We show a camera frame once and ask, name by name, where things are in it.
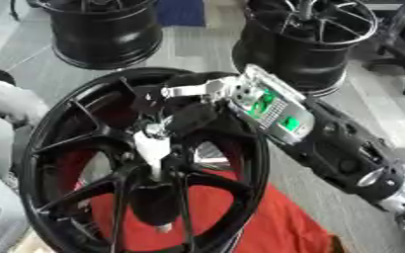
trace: wheel spoke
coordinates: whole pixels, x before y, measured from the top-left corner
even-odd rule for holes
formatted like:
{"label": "wheel spoke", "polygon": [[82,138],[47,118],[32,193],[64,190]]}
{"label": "wheel spoke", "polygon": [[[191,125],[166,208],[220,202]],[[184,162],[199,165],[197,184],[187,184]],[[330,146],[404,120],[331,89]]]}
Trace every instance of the wheel spoke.
{"label": "wheel spoke", "polygon": [[76,107],[77,109],[79,109],[81,112],[84,113],[84,115],[87,116],[87,118],[95,125],[96,128],[98,128],[102,123],[100,122],[100,120],[98,120],[93,114],[92,112],[90,112],[85,106],[81,105],[78,100],[76,99],[72,99],[70,100],[70,104],[74,107]]}
{"label": "wheel spoke", "polygon": [[113,189],[113,181],[114,175],[111,174],[100,180],[89,183],[76,191],[64,195],[58,200],[46,204],[40,208],[40,212],[52,211],[53,209],[60,207],[68,207],[87,199],[110,193]]}
{"label": "wheel spoke", "polygon": [[41,147],[34,151],[35,154],[60,152],[63,150],[71,150],[79,147],[95,147],[100,149],[103,142],[120,143],[130,148],[134,148],[131,134],[121,129],[107,126],[104,122],[96,118],[92,112],[81,105],[77,100],[71,100],[72,107],[79,109],[86,117],[94,124],[95,128],[90,132],[77,135],[71,138],[61,140],[59,142]]}
{"label": "wheel spoke", "polygon": [[194,227],[192,226],[192,218],[189,211],[189,185],[186,177],[176,177],[175,186],[178,191],[180,212],[183,218],[184,229],[186,232],[186,252],[194,252],[196,249]]}
{"label": "wheel spoke", "polygon": [[122,229],[125,212],[128,204],[128,195],[125,182],[116,183],[114,192],[114,219],[112,221],[112,245],[111,253],[121,253],[123,250]]}
{"label": "wheel spoke", "polygon": [[228,178],[193,169],[188,174],[189,186],[201,185],[210,186],[230,192],[235,198],[246,199],[249,197],[252,188]]}
{"label": "wheel spoke", "polygon": [[325,20],[318,20],[319,22],[319,29],[317,39],[319,42],[324,42],[324,32],[325,32]]}
{"label": "wheel spoke", "polygon": [[346,11],[346,10],[344,10],[344,9],[342,9],[342,8],[343,8],[343,7],[338,7],[338,6],[336,6],[336,10],[337,10],[338,12],[340,12],[340,13],[344,13],[344,14],[346,14],[346,15],[352,16],[353,18],[359,19],[359,20],[364,21],[364,22],[367,22],[367,23],[371,23],[370,20],[368,20],[368,19],[366,19],[366,18],[364,18],[364,17],[362,17],[362,16],[360,16],[360,15],[357,15],[357,14],[355,14],[355,13]]}
{"label": "wheel spoke", "polygon": [[281,27],[281,30],[280,30],[280,34],[283,34],[283,33],[284,33],[286,27],[287,27],[288,24],[290,23],[290,21],[291,21],[291,19],[293,18],[293,16],[294,16],[294,14],[293,14],[293,13],[290,13],[290,14],[288,14],[288,16],[285,18],[285,21],[283,22],[283,26]]}
{"label": "wheel spoke", "polygon": [[337,4],[336,5],[336,8],[337,9],[341,9],[341,8],[346,8],[346,7],[349,7],[349,6],[355,6],[355,5],[357,5],[357,3],[356,2],[350,2],[350,3],[342,3],[342,4]]}
{"label": "wheel spoke", "polygon": [[95,140],[98,136],[94,132],[82,134],[79,136],[75,136],[72,138],[68,138],[65,140],[61,140],[60,142],[42,147],[34,151],[35,154],[42,154],[47,152],[57,152],[60,149],[74,149],[80,146],[86,146],[87,144],[91,143]]}
{"label": "wheel spoke", "polygon": [[344,26],[344,25],[342,25],[342,24],[339,24],[339,23],[334,22],[334,21],[329,20],[329,19],[325,19],[324,21],[325,21],[326,23],[330,24],[330,25],[339,27],[340,29],[342,29],[342,30],[344,30],[344,31],[346,31],[346,32],[348,32],[348,33],[350,33],[350,34],[356,36],[357,38],[360,38],[360,37],[361,37],[360,34],[358,34],[357,32],[353,31],[352,29],[350,29],[350,28],[348,28],[348,27],[346,27],[346,26]]}
{"label": "wheel spoke", "polygon": [[145,169],[145,166],[137,166],[131,168],[128,172],[122,172],[120,179],[115,181],[111,253],[121,253],[123,251],[122,229],[128,198],[138,186],[136,181],[137,172],[142,171],[143,168]]}

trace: red cloth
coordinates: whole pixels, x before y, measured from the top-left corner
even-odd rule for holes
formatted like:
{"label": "red cloth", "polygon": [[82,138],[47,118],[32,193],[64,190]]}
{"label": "red cloth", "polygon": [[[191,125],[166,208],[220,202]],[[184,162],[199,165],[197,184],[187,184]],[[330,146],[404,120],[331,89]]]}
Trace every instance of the red cloth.
{"label": "red cloth", "polygon": [[[223,176],[234,178],[233,173]],[[229,193],[210,187],[191,187],[190,209],[196,234],[210,228],[230,207]],[[112,195],[92,200],[94,219],[105,236],[112,227]],[[133,251],[157,250],[183,242],[183,225],[179,217],[172,231],[158,233],[127,209],[124,241]],[[268,186],[256,213],[244,230],[237,253],[330,253],[331,236],[304,211],[273,186]]]}

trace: concrete floor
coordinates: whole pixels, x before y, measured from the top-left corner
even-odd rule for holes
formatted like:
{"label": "concrete floor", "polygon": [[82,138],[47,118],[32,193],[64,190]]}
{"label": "concrete floor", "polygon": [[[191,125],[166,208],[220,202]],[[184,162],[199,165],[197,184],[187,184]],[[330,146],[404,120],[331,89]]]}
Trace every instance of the concrete floor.
{"label": "concrete floor", "polygon": [[[48,16],[19,2],[21,23],[8,15],[0,0],[0,68],[16,77],[18,85],[34,90],[53,105],[68,92],[106,73],[69,66],[50,50]],[[230,50],[244,24],[234,0],[206,1],[207,28],[165,28],[161,49],[137,66],[168,66],[194,71],[234,71]],[[375,55],[366,44],[357,48],[348,67],[345,85],[325,98],[378,135],[389,139],[405,158],[405,97],[402,73],[362,68]],[[347,196],[272,149],[271,182],[330,232],[339,235],[350,252],[405,253],[405,235],[393,217],[357,197]]]}

